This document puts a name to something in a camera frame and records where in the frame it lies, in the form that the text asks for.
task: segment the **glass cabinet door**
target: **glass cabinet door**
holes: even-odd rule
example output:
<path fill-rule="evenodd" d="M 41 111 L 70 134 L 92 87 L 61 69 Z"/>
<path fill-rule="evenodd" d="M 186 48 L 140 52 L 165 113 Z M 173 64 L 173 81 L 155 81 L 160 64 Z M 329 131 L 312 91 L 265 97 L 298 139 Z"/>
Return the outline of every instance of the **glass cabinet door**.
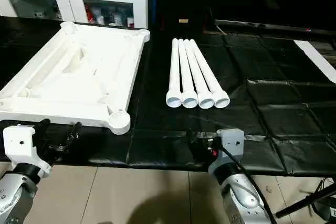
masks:
<path fill-rule="evenodd" d="M 9 0 L 17 17 L 62 20 L 56 0 Z"/>
<path fill-rule="evenodd" d="M 147 28 L 147 0 L 70 0 L 81 23 Z"/>
<path fill-rule="evenodd" d="M 69 0 L 0 0 L 2 16 L 75 21 Z"/>
<path fill-rule="evenodd" d="M 132 3 L 102 0 L 83 0 L 89 23 L 134 27 Z"/>

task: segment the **table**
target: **table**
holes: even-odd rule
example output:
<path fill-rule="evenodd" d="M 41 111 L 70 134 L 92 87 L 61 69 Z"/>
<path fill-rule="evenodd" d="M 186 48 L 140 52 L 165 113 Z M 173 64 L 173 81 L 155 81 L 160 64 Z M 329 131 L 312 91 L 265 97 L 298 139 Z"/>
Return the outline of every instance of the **table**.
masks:
<path fill-rule="evenodd" d="M 58 29 L 59 22 L 0 17 L 0 88 Z M 165 94 L 174 36 L 152 31 L 144 47 L 128 109 L 131 130 L 116 136 L 85 126 L 60 164 L 205 171 L 189 150 L 186 130 L 237 127 L 246 134 L 241 162 L 252 174 L 336 175 L 336 86 L 293 41 L 185 36 L 196 40 L 231 103 L 224 109 L 172 109 Z M 15 123 L 0 122 L 0 161 L 7 160 L 2 129 Z M 57 143 L 70 128 L 53 124 L 46 137 Z"/>

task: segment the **black tripod leg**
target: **black tripod leg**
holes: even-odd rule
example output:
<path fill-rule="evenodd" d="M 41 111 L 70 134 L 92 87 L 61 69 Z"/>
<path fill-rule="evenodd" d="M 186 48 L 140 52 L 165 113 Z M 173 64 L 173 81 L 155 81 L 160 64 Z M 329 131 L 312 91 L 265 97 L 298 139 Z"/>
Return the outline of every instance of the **black tripod leg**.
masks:
<path fill-rule="evenodd" d="M 275 216 L 277 218 L 281 218 L 283 216 L 289 215 L 292 212 L 295 212 L 297 210 L 300 210 L 300 209 L 312 204 L 316 200 L 323 199 L 323 198 L 332 196 L 334 194 L 336 194 L 336 184 L 335 183 L 330 185 L 330 186 L 327 186 L 326 188 L 324 188 L 320 191 L 317 191 L 317 192 L 307 196 L 305 199 L 300 200 L 299 202 L 296 202 L 289 207 L 286 207 L 285 209 L 277 212 L 275 214 Z"/>

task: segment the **white plastic tube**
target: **white plastic tube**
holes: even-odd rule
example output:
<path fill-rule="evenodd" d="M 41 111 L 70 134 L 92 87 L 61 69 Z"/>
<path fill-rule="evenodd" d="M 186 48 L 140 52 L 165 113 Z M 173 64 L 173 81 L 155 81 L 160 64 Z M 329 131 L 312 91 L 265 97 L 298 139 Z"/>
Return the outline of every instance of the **white plastic tube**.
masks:
<path fill-rule="evenodd" d="M 215 101 L 212 98 L 213 95 L 209 91 L 205 83 L 202 72 L 195 58 L 193 48 L 191 47 L 190 41 L 185 39 L 184 46 L 187 52 L 189 66 L 190 66 L 191 73 L 193 75 L 194 83 L 195 83 L 196 90 L 197 90 L 198 105 L 202 109 L 209 109 L 215 104 Z"/>
<path fill-rule="evenodd" d="M 193 39 L 191 39 L 190 43 L 193 48 L 198 65 L 206 80 L 206 83 L 208 84 L 209 89 L 213 94 L 213 99 L 215 101 L 215 107 L 224 108 L 228 106 L 230 103 L 229 96 L 222 89 L 221 85 L 219 85 L 214 73 L 211 71 L 211 68 L 209 67 L 208 63 L 204 59 L 204 56 L 202 52 L 200 51 L 200 49 L 198 48 L 196 42 Z"/>
<path fill-rule="evenodd" d="M 198 104 L 197 94 L 194 90 L 193 79 L 191 77 L 189 63 L 187 54 L 185 51 L 185 46 L 183 39 L 178 40 L 179 43 L 179 53 L 180 53 L 180 64 L 181 64 L 181 76 L 182 76 L 182 104 L 186 108 L 194 108 Z"/>
<path fill-rule="evenodd" d="M 166 103 L 171 108 L 177 108 L 182 104 L 182 94 L 180 89 L 180 63 L 178 61 L 178 43 L 179 42 L 177 39 L 173 39 L 169 90 L 166 95 Z"/>

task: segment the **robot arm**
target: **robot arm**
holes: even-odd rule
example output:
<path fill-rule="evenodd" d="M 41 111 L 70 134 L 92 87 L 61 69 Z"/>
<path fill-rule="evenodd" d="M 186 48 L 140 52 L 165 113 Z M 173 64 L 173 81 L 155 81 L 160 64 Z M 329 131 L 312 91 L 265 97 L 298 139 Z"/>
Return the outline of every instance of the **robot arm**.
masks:
<path fill-rule="evenodd" d="M 49 176 L 54 162 L 67 154 L 74 140 L 79 138 L 80 123 L 76 123 L 67 138 L 59 145 L 44 141 L 50 120 L 36 126 L 17 125 L 4 129 L 4 146 L 12 161 L 13 171 L 0 179 L 0 224 L 22 224 L 36 195 L 37 184 Z"/>
<path fill-rule="evenodd" d="M 231 224 L 270 224 L 264 202 L 246 174 L 224 147 L 239 160 L 244 152 L 244 132 L 239 129 L 218 130 L 216 134 L 198 133 L 191 136 L 191 150 L 194 158 L 209 164 L 208 173 L 220 184 L 223 206 Z"/>

